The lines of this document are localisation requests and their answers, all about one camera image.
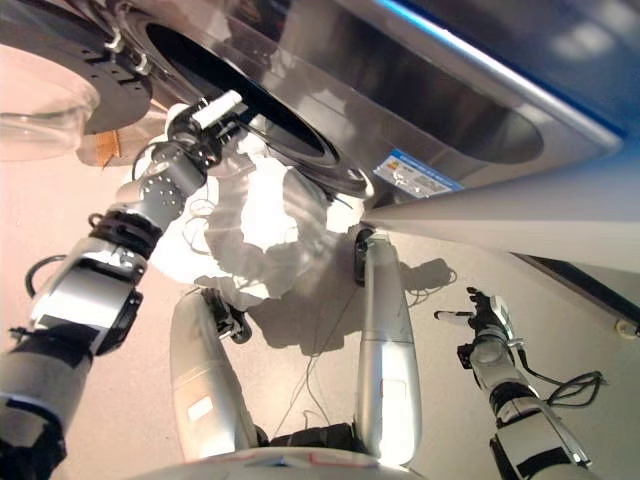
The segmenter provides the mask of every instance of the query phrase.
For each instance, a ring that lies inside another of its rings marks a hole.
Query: warning label
[[[396,149],[374,170],[387,182],[416,198],[426,198],[446,192],[457,192],[464,187],[455,180],[442,175],[419,160]]]

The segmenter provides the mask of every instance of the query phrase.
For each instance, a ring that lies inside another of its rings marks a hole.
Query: sticker
[[[195,422],[204,417],[207,413],[213,410],[213,402],[211,397],[205,396],[191,405],[187,409],[187,416],[191,422]]]
[[[391,152],[374,173],[416,198],[464,189],[455,180],[423,165],[419,160],[398,149]]]

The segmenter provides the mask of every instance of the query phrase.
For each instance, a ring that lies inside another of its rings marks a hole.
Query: washing machine
[[[88,134],[234,89],[283,161],[370,208],[637,137],[640,14],[595,3],[2,0],[0,43],[95,88]]]

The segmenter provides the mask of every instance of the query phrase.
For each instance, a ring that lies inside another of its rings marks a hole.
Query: black cable
[[[66,255],[52,255],[50,257],[43,258],[37,263],[34,263],[33,266],[29,270],[27,270],[27,273],[24,276],[24,288],[26,288],[27,293],[31,298],[35,297],[36,295],[36,289],[33,288],[33,276],[36,274],[36,272],[49,263],[60,262],[65,258],[67,258]]]
[[[550,407],[560,407],[560,408],[584,408],[591,405],[600,391],[600,387],[602,385],[606,385],[607,382],[604,379],[604,376],[601,372],[594,370],[592,372],[583,373],[582,375],[578,375],[577,377],[572,378],[566,382],[560,382],[553,378],[542,375],[532,368],[529,367],[529,363],[527,362],[527,354],[522,346],[517,348],[518,357],[520,357],[520,362],[522,363],[522,367],[526,372],[533,375],[534,377],[543,380],[547,383],[551,383],[556,385],[557,388],[549,395],[546,399],[547,405]],[[559,402],[559,400],[564,400],[568,398],[577,397],[581,395],[588,388],[593,388],[591,395],[587,400],[582,403],[563,403]]]
[[[553,385],[557,385],[557,386],[563,385],[563,382],[559,382],[558,380],[554,380],[553,378],[546,377],[536,372],[535,370],[531,369],[529,367],[529,362],[527,361],[527,353],[525,352],[524,348],[522,348],[521,346],[518,347],[518,357],[520,357],[522,368],[524,368],[525,371],[530,375],[533,375],[534,377],[539,378],[540,380],[543,380],[547,383],[551,383]]]
[[[598,392],[600,391],[600,387],[602,385],[606,385],[606,381],[602,375],[602,373],[597,370],[589,373],[583,373],[582,375],[578,375],[575,378],[572,378],[568,382],[560,385],[556,388],[549,398],[547,398],[547,405],[550,407],[561,407],[561,408],[584,408],[591,405],[596,399]],[[570,391],[562,394],[569,388],[577,388],[574,391]],[[593,388],[591,391],[591,395],[589,398],[582,403],[562,403],[558,402],[558,400],[572,398],[577,395],[580,395],[587,388]]]

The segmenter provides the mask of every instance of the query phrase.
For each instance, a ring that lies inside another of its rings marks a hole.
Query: silver arm segment
[[[398,257],[386,235],[367,240],[365,288],[356,434],[371,455],[404,465],[420,444],[420,381]]]
[[[473,369],[496,416],[497,434],[490,446],[502,477],[596,479],[575,436],[516,368],[510,348],[522,340],[514,338],[504,301],[475,289],[469,292],[477,310],[469,325],[476,335],[473,344],[459,347],[458,355],[465,368]]]
[[[64,433],[95,355],[133,325],[136,291],[158,239],[206,182],[218,122],[242,98],[203,98],[173,119],[143,176],[112,205],[35,296],[32,331],[0,358],[0,478],[48,478],[66,456]]]

